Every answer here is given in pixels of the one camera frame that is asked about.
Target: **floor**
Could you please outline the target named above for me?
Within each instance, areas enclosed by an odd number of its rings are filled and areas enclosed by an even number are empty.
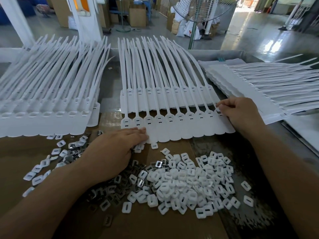
[[[193,49],[212,50],[245,50],[264,61],[272,61],[287,57],[294,53],[319,53],[319,38],[310,34],[293,31],[279,31],[286,16],[254,13],[237,8],[230,23],[228,32],[217,35],[213,40],[196,40]],[[44,18],[41,15],[27,18],[35,38],[45,34],[58,37],[77,35],[77,31],[59,26],[56,16]],[[189,37],[176,37],[166,29],[166,18],[154,11],[149,26],[140,32],[121,33],[112,28],[109,42],[117,48],[117,38],[135,38],[140,36],[165,36],[175,40],[181,46],[188,48]],[[21,47],[22,43],[13,27],[0,26],[0,47]]]

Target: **hand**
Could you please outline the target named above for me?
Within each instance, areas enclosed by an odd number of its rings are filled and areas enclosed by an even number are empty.
[[[267,130],[257,106],[250,98],[233,96],[218,102],[216,106],[247,139]]]
[[[131,148],[148,139],[146,128],[121,129],[98,136],[74,163],[92,185],[106,181],[123,171],[131,158]]]

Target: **forearm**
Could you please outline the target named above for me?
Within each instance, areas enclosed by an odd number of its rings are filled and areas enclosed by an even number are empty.
[[[268,129],[248,139],[298,236],[318,238],[318,175]]]
[[[51,238],[74,202],[92,186],[86,178],[76,162],[52,171],[0,219],[0,238]]]

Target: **person's left hand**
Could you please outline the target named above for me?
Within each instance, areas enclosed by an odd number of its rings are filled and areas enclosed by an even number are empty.
[[[98,136],[74,162],[93,184],[109,180],[123,171],[131,158],[131,148],[148,139],[146,128],[121,129]]]

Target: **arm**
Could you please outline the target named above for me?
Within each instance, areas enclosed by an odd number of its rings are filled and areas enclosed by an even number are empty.
[[[51,238],[80,195],[126,168],[130,148],[148,139],[145,133],[132,128],[97,137],[78,160],[54,169],[0,219],[0,238]]]
[[[319,238],[319,176],[280,141],[263,122],[249,98],[231,97],[217,104],[252,144],[259,163],[300,238]]]

